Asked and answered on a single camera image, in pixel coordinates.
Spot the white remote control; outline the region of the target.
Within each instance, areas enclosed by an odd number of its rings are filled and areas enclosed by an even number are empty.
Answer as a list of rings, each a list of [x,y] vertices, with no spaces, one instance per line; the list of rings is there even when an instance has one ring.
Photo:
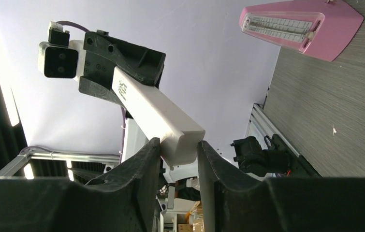
[[[196,160],[205,130],[158,88],[143,85],[116,67],[112,90],[145,136],[159,138],[161,156],[170,168]]]

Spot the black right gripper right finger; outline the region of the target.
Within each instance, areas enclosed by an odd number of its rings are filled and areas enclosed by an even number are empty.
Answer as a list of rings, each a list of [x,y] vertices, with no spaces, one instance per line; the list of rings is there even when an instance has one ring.
[[[259,181],[197,146],[207,232],[365,232],[365,178]]]

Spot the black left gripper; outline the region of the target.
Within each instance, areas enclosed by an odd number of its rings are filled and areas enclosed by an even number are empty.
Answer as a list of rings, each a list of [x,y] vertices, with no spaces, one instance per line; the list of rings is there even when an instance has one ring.
[[[159,87],[166,54],[110,37],[107,32],[87,32],[83,48],[85,66],[79,92],[122,105],[112,90],[114,69],[120,68],[139,83]]]

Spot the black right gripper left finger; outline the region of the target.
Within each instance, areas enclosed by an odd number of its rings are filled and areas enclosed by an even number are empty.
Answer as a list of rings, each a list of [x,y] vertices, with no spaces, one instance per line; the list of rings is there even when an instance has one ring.
[[[161,164],[159,138],[82,185],[64,178],[0,178],[0,232],[149,232]]]

